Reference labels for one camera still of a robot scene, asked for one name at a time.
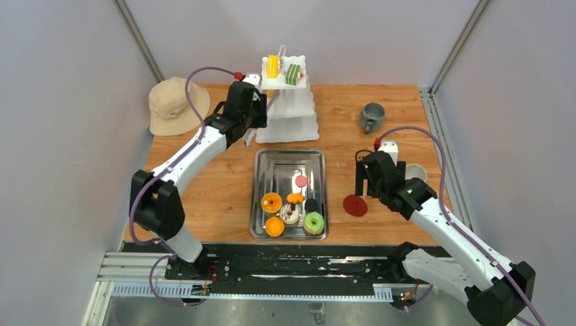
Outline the metal tongs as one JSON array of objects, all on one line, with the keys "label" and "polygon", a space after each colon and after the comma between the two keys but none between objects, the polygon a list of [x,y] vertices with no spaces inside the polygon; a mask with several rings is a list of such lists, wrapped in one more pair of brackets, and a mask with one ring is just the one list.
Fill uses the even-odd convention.
[{"label": "metal tongs", "polygon": [[259,107],[256,109],[256,112],[254,113],[255,117],[242,137],[246,147],[248,147],[254,139],[257,129],[265,128],[268,125],[268,112],[278,98],[278,92],[275,92],[270,98],[266,94],[260,94],[259,100],[253,102],[253,108],[255,108],[256,104],[258,104]]}]

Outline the yellow cake slice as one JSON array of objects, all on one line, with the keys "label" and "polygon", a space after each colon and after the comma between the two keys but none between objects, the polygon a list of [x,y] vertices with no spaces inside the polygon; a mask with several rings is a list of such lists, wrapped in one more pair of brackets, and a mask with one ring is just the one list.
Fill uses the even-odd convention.
[{"label": "yellow cake slice", "polygon": [[269,55],[266,68],[267,78],[270,79],[277,78],[279,69],[280,69],[280,58],[277,55]]}]

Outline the green striped cake slice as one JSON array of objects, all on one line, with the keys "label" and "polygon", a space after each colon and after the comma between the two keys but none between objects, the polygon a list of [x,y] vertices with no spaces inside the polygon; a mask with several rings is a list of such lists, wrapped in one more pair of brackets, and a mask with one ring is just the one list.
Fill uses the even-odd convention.
[{"label": "green striped cake slice", "polygon": [[296,86],[301,78],[301,66],[290,64],[285,74],[285,83],[290,86]]}]

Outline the orange glazed donut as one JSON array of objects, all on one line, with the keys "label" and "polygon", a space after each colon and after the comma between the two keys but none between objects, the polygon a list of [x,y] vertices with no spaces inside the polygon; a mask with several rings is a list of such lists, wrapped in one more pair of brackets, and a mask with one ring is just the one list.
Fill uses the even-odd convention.
[{"label": "orange glazed donut", "polygon": [[276,192],[268,192],[261,199],[261,208],[267,214],[276,214],[283,206],[283,199]]}]

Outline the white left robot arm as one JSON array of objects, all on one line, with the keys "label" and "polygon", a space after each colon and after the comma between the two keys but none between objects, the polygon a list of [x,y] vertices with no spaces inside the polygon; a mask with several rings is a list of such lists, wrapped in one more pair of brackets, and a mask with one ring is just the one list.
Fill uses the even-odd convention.
[{"label": "white left robot arm", "polygon": [[193,178],[216,156],[249,133],[267,126],[267,96],[255,82],[233,82],[227,99],[220,102],[186,146],[150,172],[137,171],[132,177],[130,218],[153,233],[183,260],[182,272],[201,280],[208,262],[200,257],[203,246],[184,226],[181,194]]}]

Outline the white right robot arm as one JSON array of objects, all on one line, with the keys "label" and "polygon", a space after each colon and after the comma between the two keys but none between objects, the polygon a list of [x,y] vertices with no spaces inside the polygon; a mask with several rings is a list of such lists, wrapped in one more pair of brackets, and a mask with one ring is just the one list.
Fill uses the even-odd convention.
[{"label": "white right robot arm", "polygon": [[357,195],[378,199],[390,211],[431,235],[456,261],[452,265],[405,242],[390,255],[389,276],[397,283],[423,280],[466,305],[481,325],[508,325],[531,302],[536,272],[495,251],[450,212],[417,177],[406,179],[406,163],[384,151],[356,163]]}]

